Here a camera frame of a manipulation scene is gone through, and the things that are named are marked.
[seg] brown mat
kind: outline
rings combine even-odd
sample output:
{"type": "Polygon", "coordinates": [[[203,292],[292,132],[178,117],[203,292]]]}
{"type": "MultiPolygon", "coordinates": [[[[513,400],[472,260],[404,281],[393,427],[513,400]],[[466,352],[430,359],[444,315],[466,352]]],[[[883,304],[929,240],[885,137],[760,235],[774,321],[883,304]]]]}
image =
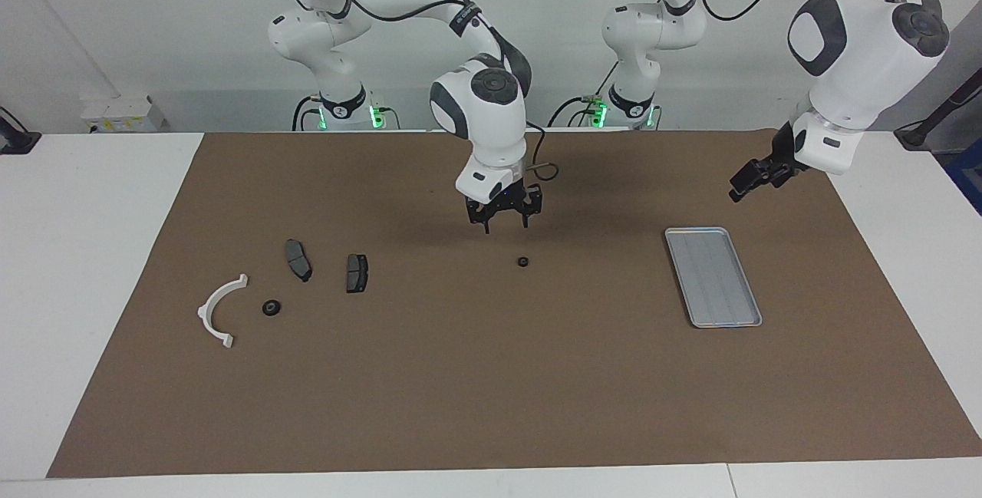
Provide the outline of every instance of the brown mat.
{"type": "Polygon", "coordinates": [[[771,134],[552,135],[545,212],[491,236],[466,142],[208,135],[49,476],[982,456],[825,176],[730,204],[771,134]],[[662,232],[705,225],[763,327],[688,324],[662,232]],[[226,350],[196,309],[239,273],[226,350]]]}

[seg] black rubber ring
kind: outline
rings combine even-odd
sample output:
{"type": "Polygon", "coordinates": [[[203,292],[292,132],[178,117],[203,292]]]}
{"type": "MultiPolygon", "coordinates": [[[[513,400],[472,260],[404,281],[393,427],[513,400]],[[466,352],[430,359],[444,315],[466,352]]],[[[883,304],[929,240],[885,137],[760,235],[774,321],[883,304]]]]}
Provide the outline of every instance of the black rubber ring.
{"type": "Polygon", "coordinates": [[[267,316],[275,316],[276,314],[280,313],[281,308],[283,308],[283,305],[280,305],[279,300],[267,300],[267,302],[262,306],[262,313],[266,314],[267,316]]]}

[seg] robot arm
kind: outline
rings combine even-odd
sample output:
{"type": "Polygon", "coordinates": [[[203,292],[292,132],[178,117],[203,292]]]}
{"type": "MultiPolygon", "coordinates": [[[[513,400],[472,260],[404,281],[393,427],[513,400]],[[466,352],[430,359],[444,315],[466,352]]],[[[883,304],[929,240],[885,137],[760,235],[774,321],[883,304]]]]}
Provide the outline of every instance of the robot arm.
{"type": "Polygon", "coordinates": [[[525,187],[526,106],[531,68],[525,55],[487,21],[470,0],[346,0],[383,21],[414,16],[447,23],[476,55],[438,78],[430,92],[433,114],[444,130],[469,139],[473,152],[456,180],[467,197],[471,222],[500,210],[516,210],[523,222],[541,209],[541,190],[525,187]]]}
{"type": "Polygon", "coordinates": [[[807,1],[788,41],[815,85],[775,136],[771,155],[730,180],[730,198],[781,187],[809,168],[845,173],[863,131],[937,67],[948,37],[938,0],[807,1]]]}
{"type": "Polygon", "coordinates": [[[321,112],[331,130],[363,130],[376,124],[372,92],[355,74],[346,54],[335,51],[371,29],[364,12],[348,0],[298,0],[269,23],[269,40],[282,57],[309,68],[320,90],[321,112]]]}
{"type": "Polygon", "coordinates": [[[659,0],[611,9],[603,35],[618,56],[611,84],[602,90],[610,125],[639,128],[648,121],[661,66],[656,51],[685,49],[706,33],[706,12],[698,0],[659,0]]]}

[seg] white table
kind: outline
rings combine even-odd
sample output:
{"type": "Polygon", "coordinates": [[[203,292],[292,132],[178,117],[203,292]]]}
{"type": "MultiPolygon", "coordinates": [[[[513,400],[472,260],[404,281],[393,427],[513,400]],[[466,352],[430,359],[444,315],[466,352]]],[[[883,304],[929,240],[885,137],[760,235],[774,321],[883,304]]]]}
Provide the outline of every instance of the white table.
{"type": "MultiPolygon", "coordinates": [[[[982,496],[982,459],[45,481],[200,141],[47,135],[0,157],[0,497],[982,496]]],[[[890,134],[832,183],[982,432],[982,218],[890,134]]]]}

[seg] silver tray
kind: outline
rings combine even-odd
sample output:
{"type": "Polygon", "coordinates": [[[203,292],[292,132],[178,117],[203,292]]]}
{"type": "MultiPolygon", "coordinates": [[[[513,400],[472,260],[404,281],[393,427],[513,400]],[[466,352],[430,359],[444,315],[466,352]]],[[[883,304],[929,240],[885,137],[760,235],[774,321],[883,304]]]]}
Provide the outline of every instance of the silver tray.
{"type": "Polygon", "coordinates": [[[757,327],[763,323],[730,233],[723,228],[665,232],[692,325],[757,327]]]}

